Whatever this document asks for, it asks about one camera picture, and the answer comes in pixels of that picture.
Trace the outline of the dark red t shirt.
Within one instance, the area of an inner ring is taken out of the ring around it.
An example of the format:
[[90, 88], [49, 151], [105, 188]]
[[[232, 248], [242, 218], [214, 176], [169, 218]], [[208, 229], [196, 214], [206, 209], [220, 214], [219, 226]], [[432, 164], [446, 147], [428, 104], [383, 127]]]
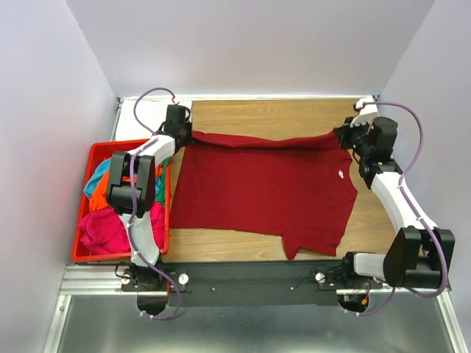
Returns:
[[276, 235], [289, 260], [301, 249], [333, 256], [358, 194], [351, 163], [333, 132], [287, 140], [195, 132], [170, 224]]

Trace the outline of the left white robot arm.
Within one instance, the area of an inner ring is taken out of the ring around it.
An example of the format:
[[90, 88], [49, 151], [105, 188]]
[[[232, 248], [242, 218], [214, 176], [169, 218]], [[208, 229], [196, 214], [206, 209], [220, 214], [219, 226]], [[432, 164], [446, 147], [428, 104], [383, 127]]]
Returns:
[[169, 279], [157, 268], [160, 248], [151, 221], [155, 167], [190, 144], [191, 139], [191, 110], [184, 105], [170, 104], [165, 121], [152, 132], [150, 139], [136, 149], [118, 151], [111, 157], [107, 203], [124, 225], [134, 273], [147, 290], [156, 290], [163, 279]]

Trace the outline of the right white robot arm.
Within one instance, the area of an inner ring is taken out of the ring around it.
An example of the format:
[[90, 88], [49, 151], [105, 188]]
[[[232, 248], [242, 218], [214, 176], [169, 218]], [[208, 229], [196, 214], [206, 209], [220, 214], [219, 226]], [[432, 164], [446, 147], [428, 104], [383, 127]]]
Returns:
[[386, 254], [346, 253], [338, 272], [340, 283], [355, 288], [371, 277], [421, 297], [438, 296], [448, 285], [455, 237], [426, 216], [408, 189], [405, 172], [393, 158], [397, 123], [387, 117], [358, 123], [349, 117], [334, 132], [340, 147], [356, 156], [361, 178], [396, 232]]

